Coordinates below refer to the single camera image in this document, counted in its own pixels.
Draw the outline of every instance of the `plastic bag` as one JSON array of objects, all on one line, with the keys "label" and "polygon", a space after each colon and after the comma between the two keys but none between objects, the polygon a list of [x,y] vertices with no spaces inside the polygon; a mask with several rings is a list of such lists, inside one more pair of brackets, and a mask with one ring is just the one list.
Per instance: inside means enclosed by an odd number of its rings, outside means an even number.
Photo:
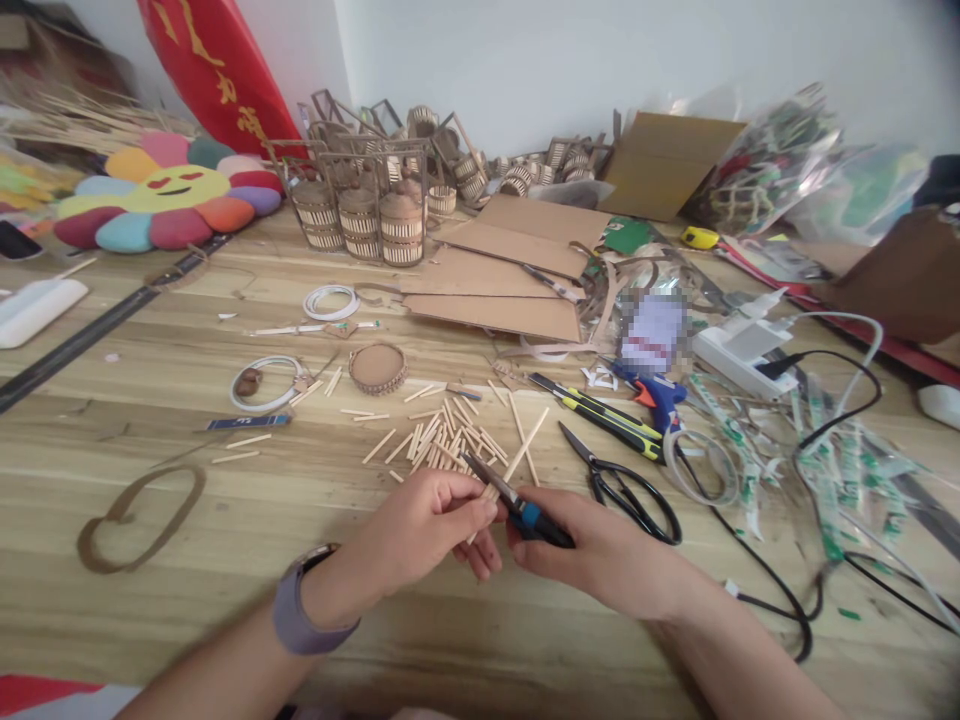
[{"label": "plastic bag", "polygon": [[821,187],[840,137],[823,86],[810,85],[750,123],[690,200],[688,212],[727,235],[763,232]]},{"label": "plastic bag", "polygon": [[910,212],[928,167],[928,159],[914,145],[850,148],[830,180],[784,219],[804,240],[872,247]]}]

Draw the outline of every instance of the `purple watch strap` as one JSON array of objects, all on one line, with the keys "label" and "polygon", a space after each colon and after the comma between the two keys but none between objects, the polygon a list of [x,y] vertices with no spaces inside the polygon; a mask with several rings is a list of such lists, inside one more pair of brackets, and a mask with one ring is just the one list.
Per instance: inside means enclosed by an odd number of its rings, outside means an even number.
[{"label": "purple watch strap", "polygon": [[333,652],[353,634],[360,621],[344,630],[321,630],[310,622],[300,599],[300,581],[305,572],[303,564],[299,564],[277,586],[277,596],[273,601],[273,627],[280,642],[294,655]]}]

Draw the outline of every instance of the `smiley face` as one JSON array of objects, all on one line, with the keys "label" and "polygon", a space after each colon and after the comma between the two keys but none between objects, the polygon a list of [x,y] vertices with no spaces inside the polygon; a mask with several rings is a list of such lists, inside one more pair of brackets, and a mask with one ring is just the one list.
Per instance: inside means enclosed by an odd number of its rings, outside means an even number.
[{"label": "smiley face", "polygon": [[140,213],[180,210],[226,195],[229,190],[230,181],[216,170],[177,165],[147,177],[124,198],[123,208]]}]

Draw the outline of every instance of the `scissor blade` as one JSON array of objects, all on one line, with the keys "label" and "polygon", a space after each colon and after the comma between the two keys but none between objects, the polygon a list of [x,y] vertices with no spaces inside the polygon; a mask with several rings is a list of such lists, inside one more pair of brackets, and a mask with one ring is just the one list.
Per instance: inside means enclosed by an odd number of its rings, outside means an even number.
[{"label": "scissor blade", "polygon": [[594,454],[590,452],[590,448],[580,442],[580,438],[574,435],[573,431],[563,423],[560,423],[560,429],[563,431],[563,436],[567,438],[567,442],[569,442],[573,446],[573,449],[577,451],[577,455],[579,455],[583,461],[589,465],[590,461],[595,457]]},{"label": "scissor blade", "polygon": [[497,489],[500,497],[503,498],[503,501],[508,506],[512,506],[514,509],[519,506],[520,496],[503,481],[503,478],[497,474],[496,470],[469,451],[464,450],[460,453],[460,457],[466,461],[470,469],[477,474],[477,477],[487,485],[493,485]]}]

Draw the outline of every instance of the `black scissors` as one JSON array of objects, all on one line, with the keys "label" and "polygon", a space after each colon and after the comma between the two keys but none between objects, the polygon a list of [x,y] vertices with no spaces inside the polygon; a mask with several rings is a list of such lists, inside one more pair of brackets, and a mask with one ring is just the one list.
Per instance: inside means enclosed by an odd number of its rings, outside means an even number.
[{"label": "black scissors", "polygon": [[[680,529],[680,521],[677,519],[676,513],[673,512],[673,508],[670,507],[670,503],[660,494],[659,490],[633,470],[598,458],[590,452],[590,449],[583,444],[580,438],[574,435],[570,431],[570,428],[563,423],[560,423],[560,429],[563,430],[564,436],[573,446],[573,449],[577,451],[577,454],[583,458],[583,461],[590,468],[590,489],[593,491],[593,497],[596,498],[598,503],[601,505],[607,504],[603,499],[604,494],[606,494],[613,500],[617,507],[623,510],[630,519],[639,525],[648,535],[667,545],[679,545],[683,541],[683,531]],[[603,479],[604,470],[609,472],[617,481],[617,484],[620,486],[620,493],[622,493],[623,496],[610,487],[607,481]],[[621,475],[626,475],[631,478],[656,501],[666,516],[667,522],[670,523],[670,535],[667,535],[663,529],[653,521],[653,518],[650,517],[643,505],[640,504],[637,496],[633,494],[633,491],[627,487],[623,478],[620,477]]]}]

